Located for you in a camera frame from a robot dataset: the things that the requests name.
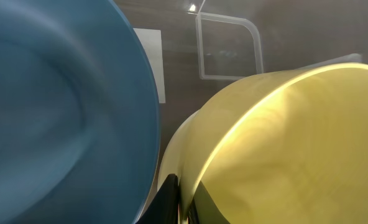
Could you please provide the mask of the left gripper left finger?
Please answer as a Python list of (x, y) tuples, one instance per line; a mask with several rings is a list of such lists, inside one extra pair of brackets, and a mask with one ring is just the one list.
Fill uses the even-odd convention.
[(178, 177), (169, 174), (136, 224), (177, 224), (179, 199)]

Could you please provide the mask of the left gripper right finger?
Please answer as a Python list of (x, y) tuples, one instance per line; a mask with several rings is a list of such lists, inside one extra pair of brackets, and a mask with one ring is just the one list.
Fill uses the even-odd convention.
[(190, 224), (229, 224), (202, 182), (199, 183), (191, 202), (188, 222)]

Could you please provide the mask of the yellow small bowl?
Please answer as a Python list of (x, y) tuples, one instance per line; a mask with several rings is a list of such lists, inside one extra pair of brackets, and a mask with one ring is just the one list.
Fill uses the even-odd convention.
[(190, 122), (182, 215), (204, 187), (229, 223), (368, 223), (368, 65), (253, 75)]

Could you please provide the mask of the dark blue bowl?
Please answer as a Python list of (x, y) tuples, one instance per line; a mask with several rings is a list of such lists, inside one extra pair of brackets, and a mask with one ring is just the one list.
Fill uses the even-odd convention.
[(150, 63), (113, 1), (0, 1), (0, 223), (135, 223), (160, 144)]

